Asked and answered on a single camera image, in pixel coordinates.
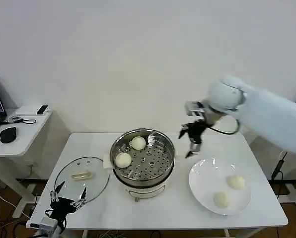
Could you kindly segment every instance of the floor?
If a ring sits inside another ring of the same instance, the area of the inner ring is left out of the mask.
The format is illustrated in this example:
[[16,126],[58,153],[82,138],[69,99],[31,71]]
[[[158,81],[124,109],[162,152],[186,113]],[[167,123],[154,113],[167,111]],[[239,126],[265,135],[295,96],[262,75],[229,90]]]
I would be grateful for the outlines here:
[[[279,190],[279,185],[272,186],[274,191]],[[44,184],[39,184],[34,190],[34,194],[40,195],[43,191]],[[281,194],[286,194],[286,189],[283,188]],[[13,192],[9,187],[6,189],[0,189],[0,195],[13,204],[17,204],[20,197]],[[282,207],[288,217],[289,224],[285,227],[279,228],[280,238],[296,238],[296,206],[292,204],[282,204]],[[34,234],[34,230],[26,229],[22,225],[18,225],[15,229],[15,236],[13,236],[14,224],[19,221],[26,221],[25,217],[21,217],[19,220],[12,218],[12,212],[14,208],[0,200],[0,238],[28,238]],[[25,209],[26,214],[32,212],[32,207],[27,206]],[[106,231],[91,231],[89,232],[89,237],[96,238],[97,235],[103,234]],[[229,231],[231,236],[235,235],[236,230]],[[151,231],[122,231],[119,232],[123,234],[126,238],[149,238]],[[211,230],[211,231],[162,231],[162,238],[209,238],[209,237],[224,237],[224,232],[222,230]],[[159,234],[155,232],[151,238],[160,238]],[[277,238],[276,228],[267,228],[260,233],[253,236],[253,238]]]

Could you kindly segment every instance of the round plate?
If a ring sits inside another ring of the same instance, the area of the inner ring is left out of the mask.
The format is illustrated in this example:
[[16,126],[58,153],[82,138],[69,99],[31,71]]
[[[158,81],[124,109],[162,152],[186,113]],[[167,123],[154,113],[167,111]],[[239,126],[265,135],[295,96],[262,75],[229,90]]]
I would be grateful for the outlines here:
[[[226,179],[231,175],[240,175],[245,179],[245,188],[235,190],[228,186]],[[189,174],[189,185],[195,198],[207,209],[220,215],[241,213],[251,201],[251,188],[248,179],[232,164],[220,159],[206,159],[197,162]],[[230,206],[219,208],[213,196],[224,191],[230,199]]]
[[[85,179],[76,180],[72,175],[88,172],[90,176]],[[86,203],[97,198],[106,188],[109,175],[103,168],[103,161],[99,158],[88,156],[73,160],[66,165],[58,174],[54,189],[62,182],[63,187],[59,197],[78,201],[86,188]]]

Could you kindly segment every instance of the computer mouse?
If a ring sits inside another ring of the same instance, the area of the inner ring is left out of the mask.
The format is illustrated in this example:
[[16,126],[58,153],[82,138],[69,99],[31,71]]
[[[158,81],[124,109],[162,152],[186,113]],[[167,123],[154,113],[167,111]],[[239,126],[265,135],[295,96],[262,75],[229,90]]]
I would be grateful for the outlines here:
[[13,142],[17,137],[17,128],[9,127],[0,132],[0,141],[4,144]]

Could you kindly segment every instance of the glass lid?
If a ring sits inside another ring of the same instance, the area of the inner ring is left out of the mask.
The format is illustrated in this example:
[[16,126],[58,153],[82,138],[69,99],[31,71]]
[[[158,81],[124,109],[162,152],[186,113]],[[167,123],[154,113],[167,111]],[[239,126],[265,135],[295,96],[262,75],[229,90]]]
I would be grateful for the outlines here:
[[59,197],[78,201],[86,188],[86,203],[97,198],[105,189],[109,174],[103,161],[96,157],[81,157],[66,165],[58,174],[55,188],[64,182]]

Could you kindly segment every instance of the pot handle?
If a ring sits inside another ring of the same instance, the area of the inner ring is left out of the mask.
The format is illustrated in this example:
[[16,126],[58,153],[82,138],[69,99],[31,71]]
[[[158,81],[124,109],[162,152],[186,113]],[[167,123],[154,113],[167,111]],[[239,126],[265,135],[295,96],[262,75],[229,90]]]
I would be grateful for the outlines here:
[[104,154],[103,157],[103,168],[108,172],[108,174],[111,174],[113,172],[113,165],[110,162],[109,154]]

